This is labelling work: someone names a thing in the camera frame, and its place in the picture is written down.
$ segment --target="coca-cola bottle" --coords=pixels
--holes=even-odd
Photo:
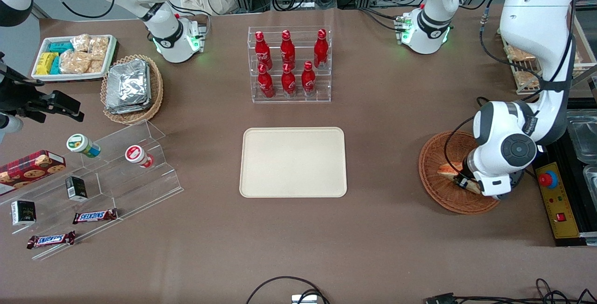
[[[288,64],[290,70],[294,70],[294,43],[290,40],[290,31],[284,30],[282,32],[282,44],[280,45],[280,51],[282,53],[282,64]]]
[[[269,73],[267,73],[266,66],[264,64],[259,64],[257,70],[259,71],[259,76],[257,77],[257,81],[259,81],[259,88],[262,90],[265,98],[273,98],[273,96],[276,95],[276,90],[273,87],[271,76]]]
[[[282,88],[284,89],[284,97],[294,98],[297,95],[296,86],[294,84],[294,74],[292,74],[292,68],[289,64],[282,65]]]
[[[271,62],[271,54],[269,53],[269,45],[267,45],[265,39],[263,39],[263,32],[255,32],[255,53],[259,64],[267,66],[267,70],[271,70],[273,62]]]
[[[312,97],[315,94],[315,71],[313,71],[313,63],[305,62],[305,69],[300,77],[303,83],[303,92],[306,97]]]
[[[320,29],[317,32],[317,42],[315,42],[315,58],[313,63],[318,69],[326,69],[328,67],[328,40],[326,39],[326,30]]]

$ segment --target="teal snack package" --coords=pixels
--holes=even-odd
[[[73,45],[70,42],[54,42],[48,46],[48,52],[63,53],[68,49],[73,49]]]
[[[49,70],[49,74],[51,75],[59,75],[60,74],[60,57],[54,58],[52,62],[52,68]]]

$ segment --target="white tray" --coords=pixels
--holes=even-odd
[[[39,63],[39,57],[42,53],[48,51],[48,46],[50,43],[54,42],[66,42],[70,41],[71,38],[74,36],[64,36],[64,37],[50,37],[43,39],[41,43],[41,47],[39,48],[38,55],[35,58],[34,69],[31,70],[31,77],[33,79],[39,79],[41,81],[45,81],[47,83],[63,83],[69,81],[84,81],[86,79],[96,79],[102,78],[108,72],[108,68],[110,68],[111,59],[114,56],[114,50],[116,49],[117,39],[112,35],[91,35],[91,36],[101,36],[107,37],[110,41],[108,42],[108,50],[106,51],[106,57],[104,57],[104,64],[102,66],[102,71],[94,72],[94,73],[83,73],[83,74],[68,74],[68,75],[37,75],[35,74],[35,69],[37,64]]]
[[[346,189],[342,129],[250,128],[245,131],[239,186],[243,196],[341,197]]]

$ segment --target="table surface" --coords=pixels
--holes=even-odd
[[[449,291],[528,297],[538,277],[578,296],[595,285],[597,249],[554,247],[533,179],[474,216],[444,210],[419,180],[421,147],[473,115],[476,96],[518,98],[510,68],[479,45],[481,14],[459,11],[448,42],[433,55],[397,45],[390,30],[358,11],[215,17],[205,53],[182,64],[160,57],[139,20],[41,20],[43,38],[112,34],[119,57],[156,61],[165,94],[152,123],[167,135],[164,152],[185,191],[42,262],[30,260],[27,238],[2,225],[0,302],[243,303],[262,281],[281,275],[307,278],[333,303],[346,304],[419,303]],[[498,23],[491,17],[486,32]],[[331,104],[252,104],[248,27],[322,24],[334,35]],[[486,37],[503,56],[500,41]],[[22,132],[4,138],[2,162],[39,149],[66,152],[64,140],[75,132],[97,139],[124,127],[102,114],[100,83],[43,88],[54,89],[81,101],[85,121],[26,121]],[[345,196],[241,196],[246,129],[328,126],[345,132]],[[305,289],[277,281],[254,301],[287,303]]]

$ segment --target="wicker basket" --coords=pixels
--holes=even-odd
[[[156,66],[155,62],[153,62],[151,58],[144,55],[134,54],[121,58],[114,62],[114,64],[123,64],[137,58],[142,59],[149,64],[149,81],[151,81],[151,98],[153,104],[145,111],[132,111],[131,113],[125,114],[112,114],[104,109],[104,115],[116,123],[132,125],[144,119],[149,120],[158,112],[158,110],[160,110],[160,106],[162,105],[162,99],[164,98],[164,82],[162,81],[162,74],[160,74],[158,66]],[[107,77],[108,76],[106,74],[102,79],[102,92],[100,92],[100,100],[102,100],[102,104],[104,104],[104,106],[106,105]]]
[[[456,213],[480,214],[490,211],[497,206],[499,200],[462,189],[437,173],[439,166],[446,163],[444,144],[450,133],[451,131],[444,131],[433,136],[421,149],[418,174],[427,193],[441,206]],[[476,147],[472,134],[457,131],[448,143],[448,158],[462,161]]]

